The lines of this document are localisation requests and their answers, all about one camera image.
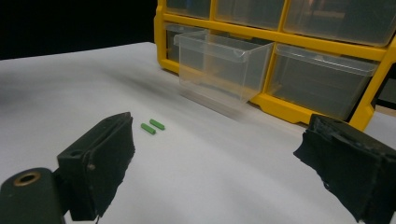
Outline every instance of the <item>yellow storage rack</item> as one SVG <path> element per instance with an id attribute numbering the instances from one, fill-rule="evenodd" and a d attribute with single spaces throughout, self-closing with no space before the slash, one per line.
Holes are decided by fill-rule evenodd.
<path id="1" fill-rule="evenodd" d="M 318 50 L 339 55 L 347 55 L 356 58 L 373 60 L 378 62 L 378 67 L 371 78 L 363 96 L 358 102 L 358 106 L 354 110 L 349 124 L 361 131 L 365 129 L 373 116 L 375 109 L 372 101 L 383 83 L 391 66 L 396 63 L 396 38 L 390 41 L 385 47 L 370 47 L 359 44 L 348 44 L 333 40 L 319 39 L 303 35 L 294 35 L 285 33 L 282 29 L 291 0 L 285 0 L 282 16 L 279 21 L 277 30 L 264 30 L 261 28 L 247 27 L 244 25 L 231 24 L 215 20 L 215 12 L 217 0 L 211 0 L 210 14 L 208 20 L 196 19 L 192 17 L 171 14 L 167 12 L 166 0 L 158 0 L 156 16 L 154 19 L 154 40 L 157 45 L 158 62 L 160 66 L 166 70 L 178 73 L 178 63 L 166 58 L 166 30 L 167 22 L 178 23 L 181 25 L 196 26 L 206 28 L 213 31 L 227 32 L 234 35 L 257 37 L 261 39 L 271 40 L 275 43 L 288 44 L 296 47 Z M 269 81 L 271 79 L 271 71 L 274 67 L 273 53 L 263 89 L 260 94 L 250 100 L 251 103 L 259 105 L 262 111 L 284 119 L 291 123 L 302 122 L 307 124 L 313 113 L 313 110 L 294 105 L 284 100 L 275 98 L 267 94 Z"/>

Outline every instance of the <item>white table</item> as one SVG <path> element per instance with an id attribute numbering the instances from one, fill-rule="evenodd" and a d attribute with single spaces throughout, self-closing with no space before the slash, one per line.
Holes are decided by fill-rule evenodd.
<path id="1" fill-rule="evenodd" d="M 59 153 L 126 111 L 136 153 L 100 223 L 356 223 L 293 156 L 304 126 L 254 106 L 231 119 L 183 97 L 151 43 L 0 62 L 1 183 L 54 171 Z M 166 130 L 144 132 L 149 119 Z M 395 130 L 375 113 L 366 132 L 396 148 Z"/>

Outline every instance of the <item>black object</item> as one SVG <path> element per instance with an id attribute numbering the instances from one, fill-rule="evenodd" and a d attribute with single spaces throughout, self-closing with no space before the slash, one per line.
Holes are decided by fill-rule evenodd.
<path id="1" fill-rule="evenodd" d="M 102 217 L 134 155 L 133 118 L 122 113 L 102 120 L 58 156 L 59 169 L 23 171 L 0 191 L 0 223 L 64 223 Z"/>
<path id="2" fill-rule="evenodd" d="M 396 151 L 337 119 L 313 115 L 294 155 L 357 221 L 390 223 L 396 208 Z"/>

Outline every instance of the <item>small green block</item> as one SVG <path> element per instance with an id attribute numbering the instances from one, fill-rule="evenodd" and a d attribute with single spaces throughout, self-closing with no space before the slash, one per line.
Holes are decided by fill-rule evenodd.
<path id="1" fill-rule="evenodd" d="M 145 124 L 145 123 L 142 123 L 140 125 L 140 127 L 142 129 L 146 130 L 146 132 L 148 132 L 148 133 L 155 134 L 155 130 L 153 128 L 151 128 L 150 126 L 148 126 L 147 124 Z"/>
<path id="2" fill-rule="evenodd" d="M 161 124 L 160 122 L 158 122 L 157 120 L 155 120 L 155 119 L 151 119 L 149 121 L 149 123 L 154 125 L 155 127 L 159 128 L 159 129 L 161 129 L 161 130 L 165 130 L 165 126 L 163 124 Z"/>

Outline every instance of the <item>plastic container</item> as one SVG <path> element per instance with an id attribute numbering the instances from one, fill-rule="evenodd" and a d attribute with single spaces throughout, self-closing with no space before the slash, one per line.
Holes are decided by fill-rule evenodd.
<path id="1" fill-rule="evenodd" d="M 396 1 L 290 0 L 284 30 L 299 35 L 386 46 L 396 30 Z"/>
<path id="2" fill-rule="evenodd" d="M 167 0 L 166 7 L 169 13 L 209 19 L 210 0 Z"/>
<path id="3" fill-rule="evenodd" d="M 278 44 L 268 93 L 345 120 L 376 68 L 376 63 Z"/>
<path id="4" fill-rule="evenodd" d="M 204 31 L 205 29 L 174 23 L 166 23 L 166 58 L 178 63 L 178 46 L 174 44 L 175 35 Z"/>
<path id="5" fill-rule="evenodd" d="M 218 0 L 215 19 L 276 30 L 283 5 L 283 0 Z"/>
<path id="6" fill-rule="evenodd" d="M 261 91 L 273 48 L 272 43 L 261 46 L 206 32 L 176 35 L 175 44 L 180 47 L 180 85 L 229 107 Z"/>

